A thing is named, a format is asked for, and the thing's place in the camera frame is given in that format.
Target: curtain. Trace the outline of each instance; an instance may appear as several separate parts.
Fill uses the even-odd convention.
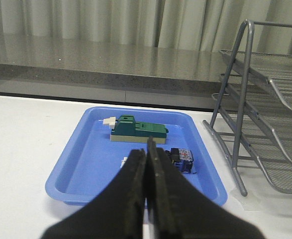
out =
[[[193,51],[231,49],[246,18],[292,23],[292,0],[0,0],[0,33]],[[253,51],[292,54],[292,29],[256,26]]]

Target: green toy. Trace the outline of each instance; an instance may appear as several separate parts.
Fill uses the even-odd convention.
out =
[[[135,121],[132,115],[122,115],[119,119],[110,117],[103,120],[111,128],[111,141],[146,143],[153,136],[156,143],[166,143],[168,129],[164,124]]]

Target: beige base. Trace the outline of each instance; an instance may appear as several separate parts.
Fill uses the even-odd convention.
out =
[[[146,143],[149,137],[110,135],[110,141]],[[153,138],[157,144],[165,144],[166,138]]]

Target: metal rack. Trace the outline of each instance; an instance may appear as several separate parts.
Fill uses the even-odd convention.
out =
[[[221,50],[228,66],[220,92],[217,98],[213,96],[216,106],[211,121],[204,124],[221,145],[243,196],[247,190],[237,170],[240,143],[276,190],[292,194],[292,56],[252,53],[255,25],[292,27],[252,20],[241,24],[233,50]],[[246,28],[246,49],[238,52]],[[240,75],[236,76],[241,78],[240,85],[229,84],[232,70]],[[222,99],[235,101],[237,112],[228,113],[221,105]],[[218,112],[234,132],[232,154],[213,129]]]

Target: metal rack leg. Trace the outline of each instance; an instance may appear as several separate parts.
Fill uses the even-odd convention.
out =
[[[209,130],[209,132],[212,134],[212,136],[214,137],[214,139],[220,144],[222,150],[223,150],[223,153],[224,153],[224,156],[225,158],[228,160],[228,163],[231,164],[232,162],[232,156],[227,148],[227,146],[225,145],[224,141],[222,140],[222,138],[220,137],[220,135],[213,129],[209,126],[208,122],[207,121],[203,121],[203,124],[204,126]],[[231,168],[231,171],[232,171],[232,174],[233,174],[233,177],[236,181],[236,184],[241,192],[241,195],[242,196],[247,196],[247,190],[244,186],[244,183],[242,181],[242,178],[239,174],[239,172],[237,171],[237,167],[235,168]]]
[[[216,115],[218,113],[218,110],[220,108],[220,105],[221,105],[221,101],[222,101],[222,96],[225,92],[225,87],[227,85],[227,82],[229,80],[229,76],[231,74],[231,71],[232,71],[232,68],[233,68],[233,64],[234,64],[234,61],[235,61],[235,57],[236,57],[236,54],[239,50],[239,46],[241,44],[241,40],[242,40],[242,37],[243,37],[243,33],[244,33],[244,30],[247,26],[247,20],[245,20],[240,28],[239,28],[239,32],[236,36],[236,39],[235,39],[235,43],[234,43],[234,46],[233,46],[233,51],[232,51],[232,54],[231,54],[231,58],[230,58],[230,62],[229,64],[227,65],[227,68],[226,68],[226,71],[225,71],[225,74],[224,74],[224,77],[223,77],[223,80],[222,80],[222,85],[221,85],[221,89],[220,89],[220,92],[219,92],[219,96],[217,98],[217,101],[216,101],[216,104],[215,104],[215,107],[214,107],[214,110],[213,110],[213,114],[212,114],[212,118],[211,118],[211,121],[210,121],[210,127],[213,128],[214,126],[214,123],[215,123],[215,119],[216,119]]]
[[[254,23],[252,21],[247,21],[248,26],[248,36],[245,48],[245,57],[244,57],[244,69],[242,75],[242,83],[241,83],[241,94],[240,101],[238,106],[237,113],[237,121],[236,121],[236,131],[234,137],[234,146],[233,146],[233,154],[232,154],[232,168],[237,167],[237,160],[239,156],[241,135],[242,135],[242,124],[243,124],[243,116],[244,116],[244,106],[246,99],[246,89],[251,61],[251,53],[252,53],[252,45],[253,45],[253,36],[254,36]]]

